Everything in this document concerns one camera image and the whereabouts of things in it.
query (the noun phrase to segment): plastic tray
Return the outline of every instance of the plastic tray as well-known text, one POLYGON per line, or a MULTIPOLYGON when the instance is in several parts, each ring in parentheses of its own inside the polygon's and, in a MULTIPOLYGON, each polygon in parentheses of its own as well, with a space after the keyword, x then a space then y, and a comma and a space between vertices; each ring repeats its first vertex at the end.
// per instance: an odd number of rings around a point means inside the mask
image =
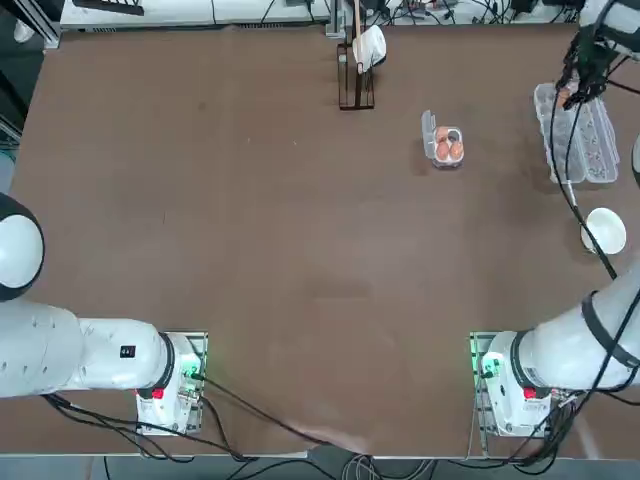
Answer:
MULTIPOLYGON (((536 87, 533 103, 544 138, 551 180, 557 183, 549 148, 551 112, 554 108, 554 100, 555 87, 553 84, 544 83, 536 87)), ((554 118, 553 153, 562 183, 567 183, 564 165, 576 110, 577 107, 570 110, 557 108, 554 118)), ((604 103, 596 98, 584 104, 580 110, 578 126, 573 135, 569 153, 569 180, 572 183, 580 183, 585 179, 591 183, 614 182, 618 178, 618 163, 620 163, 620 157, 616 148, 613 126, 604 103)))

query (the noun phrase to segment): brown table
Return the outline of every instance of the brown table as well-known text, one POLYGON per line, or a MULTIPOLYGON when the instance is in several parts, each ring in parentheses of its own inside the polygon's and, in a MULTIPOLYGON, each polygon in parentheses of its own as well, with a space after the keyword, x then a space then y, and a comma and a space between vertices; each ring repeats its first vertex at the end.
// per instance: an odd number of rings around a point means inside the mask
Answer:
MULTIPOLYGON (((607 284, 549 181, 532 104, 572 34, 387 30, 376 109, 358 113, 336 106, 335 43, 320 28, 66 36, 43 65, 13 189, 47 239, 29 297, 206 329, 209 375, 348 448, 463 456, 469 332, 530 327, 607 284), (462 129, 460 170, 424 158, 425 109, 462 129)), ((619 78, 638 85, 640 70, 619 78)), ((638 100, 605 99, 621 176, 578 195, 625 221, 622 269, 640 238, 638 100)), ((238 449, 306 446, 211 396, 238 449)), ((129 392, 71 397, 135 415, 129 392)), ((133 451, 38 398, 3 400, 0 419, 3 452, 133 451)), ((580 425, 594 449, 574 436, 563 455, 640 458, 628 407, 598 398, 580 425)), ((213 422, 203 436, 216 438, 213 422)))

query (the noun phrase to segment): clear plastic egg container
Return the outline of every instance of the clear plastic egg container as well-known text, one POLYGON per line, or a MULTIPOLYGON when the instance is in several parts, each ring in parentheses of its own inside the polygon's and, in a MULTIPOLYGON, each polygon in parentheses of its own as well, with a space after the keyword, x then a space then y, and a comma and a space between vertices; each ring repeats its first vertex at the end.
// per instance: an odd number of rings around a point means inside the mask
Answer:
MULTIPOLYGON (((551 83, 538 85, 533 96, 536 114, 540 121, 540 131, 544 138, 547 164, 551 170, 551 180, 557 183, 549 148, 551 112, 556 92, 551 83)), ((557 108, 553 125, 553 154, 562 183, 567 182, 565 160, 571 127, 577 107, 570 110, 557 108)), ((578 125, 571 142, 568 177, 572 183, 585 179, 591 183, 610 183, 618 178, 620 157, 616 148, 615 133, 601 99, 596 98, 582 106, 578 125)))
MULTIPOLYGON (((438 143, 436 141, 436 117, 427 110, 422 114, 422 141, 424 143, 424 154, 431 159, 433 165, 437 168, 450 169, 458 168, 462 165, 464 159, 464 150, 459 158, 453 158, 451 154, 447 154, 446 157, 440 159, 436 153, 438 143)), ((459 142, 463 144, 462 132, 457 127, 444 127, 447 129, 447 147, 451 148, 453 142, 459 142)))

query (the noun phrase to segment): brown egg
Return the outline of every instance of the brown egg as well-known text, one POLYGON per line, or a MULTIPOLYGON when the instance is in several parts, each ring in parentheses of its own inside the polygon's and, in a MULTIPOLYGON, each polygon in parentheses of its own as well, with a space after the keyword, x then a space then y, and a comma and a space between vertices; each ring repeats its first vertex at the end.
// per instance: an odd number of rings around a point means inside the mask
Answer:
POLYGON ((453 160, 460 160, 462 158, 462 154, 464 153, 464 148, 462 147, 461 142, 453 142, 451 144, 451 148, 449 149, 449 154, 453 160))
POLYGON ((436 143, 444 142, 449 135, 449 129, 447 127, 436 128, 436 143))
POLYGON ((569 99, 570 96, 571 96, 571 90, 569 90, 566 87, 560 89, 560 91, 558 92, 558 101, 556 105, 558 107, 563 107, 565 102, 569 99))
POLYGON ((438 144, 438 148, 436 149, 436 157, 441 162, 446 162, 449 157, 449 145, 447 142, 440 142, 438 144))

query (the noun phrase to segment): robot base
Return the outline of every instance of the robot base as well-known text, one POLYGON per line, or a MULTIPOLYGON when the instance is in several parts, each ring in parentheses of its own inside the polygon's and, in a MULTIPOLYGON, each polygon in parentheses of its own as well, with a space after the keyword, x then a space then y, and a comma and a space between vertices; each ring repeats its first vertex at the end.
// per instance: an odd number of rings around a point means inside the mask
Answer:
MULTIPOLYGON (((528 437, 549 412, 550 396, 525 398, 511 370, 513 332, 472 332, 469 336, 475 386, 475 412, 484 455, 490 456, 489 435, 528 437)), ((544 437, 543 425, 535 437, 544 437)))
MULTIPOLYGON (((208 335, 206 332, 166 332, 173 344, 175 359, 169 384, 162 390, 154 390, 151 398, 136 394, 138 420, 152 423, 176 432, 193 434, 202 427, 200 395, 203 382, 185 373, 204 374, 208 335)), ((172 435, 169 432, 140 427, 144 435, 172 435)))
MULTIPOLYGON (((528 437, 549 414, 551 393, 522 388, 516 381, 511 364, 511 343, 515 336, 515 332, 500 332, 494 337, 482 357, 480 372, 491 401, 496 433, 528 437)), ((545 425, 539 428, 542 435, 544 429, 545 425)))

